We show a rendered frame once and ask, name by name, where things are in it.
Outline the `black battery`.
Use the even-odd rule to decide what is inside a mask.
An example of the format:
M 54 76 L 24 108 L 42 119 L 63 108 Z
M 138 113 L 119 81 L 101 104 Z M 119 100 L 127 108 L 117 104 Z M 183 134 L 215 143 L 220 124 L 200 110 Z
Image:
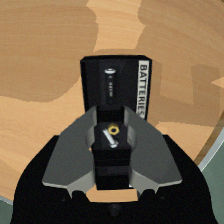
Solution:
M 116 70 L 109 68 L 105 70 L 106 104 L 116 103 Z

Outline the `black rack of three labelled bins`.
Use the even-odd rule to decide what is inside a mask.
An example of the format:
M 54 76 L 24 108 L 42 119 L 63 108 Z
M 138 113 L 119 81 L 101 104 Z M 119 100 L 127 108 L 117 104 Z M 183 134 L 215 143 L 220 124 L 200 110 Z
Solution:
M 130 61 L 128 61 L 130 60 Z M 85 62 L 91 61 L 91 62 Z M 116 104 L 106 104 L 105 70 L 116 70 Z M 112 123 L 121 122 L 120 107 L 126 105 L 147 121 L 152 59 L 145 55 L 84 56 L 80 60 L 84 110 L 99 106 L 99 124 L 94 127 L 95 142 L 91 152 L 95 163 L 97 190 L 134 189 L 129 185 L 129 162 L 132 147 L 127 142 L 127 127 L 118 124 L 119 132 L 111 134 L 118 145 L 112 148 L 103 132 Z M 137 76 L 136 76 L 137 72 Z

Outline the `brass hex nut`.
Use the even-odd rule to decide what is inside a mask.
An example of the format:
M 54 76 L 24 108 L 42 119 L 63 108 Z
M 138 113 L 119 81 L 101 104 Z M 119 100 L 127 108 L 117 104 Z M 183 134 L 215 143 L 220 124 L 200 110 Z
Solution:
M 119 132 L 118 124 L 112 123 L 108 126 L 108 130 L 110 134 L 117 134 Z

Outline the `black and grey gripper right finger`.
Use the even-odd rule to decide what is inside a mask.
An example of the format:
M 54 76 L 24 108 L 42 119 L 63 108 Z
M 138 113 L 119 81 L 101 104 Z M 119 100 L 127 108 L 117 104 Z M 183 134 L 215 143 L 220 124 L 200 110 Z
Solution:
M 218 224 L 207 182 L 195 162 L 168 135 L 126 105 L 121 106 L 127 142 L 132 147 L 129 184 L 137 198 L 153 189 L 156 199 L 172 199 L 196 209 L 207 224 Z

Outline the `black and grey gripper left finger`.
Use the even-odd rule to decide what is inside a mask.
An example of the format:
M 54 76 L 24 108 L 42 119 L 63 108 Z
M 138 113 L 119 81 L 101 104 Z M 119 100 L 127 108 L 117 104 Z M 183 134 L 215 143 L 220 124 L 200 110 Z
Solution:
M 23 224 L 38 208 L 71 201 L 73 191 L 83 191 L 86 195 L 94 187 L 94 156 L 89 149 L 95 141 L 97 123 L 99 106 L 94 105 L 54 135 L 30 161 L 16 186 L 10 224 Z

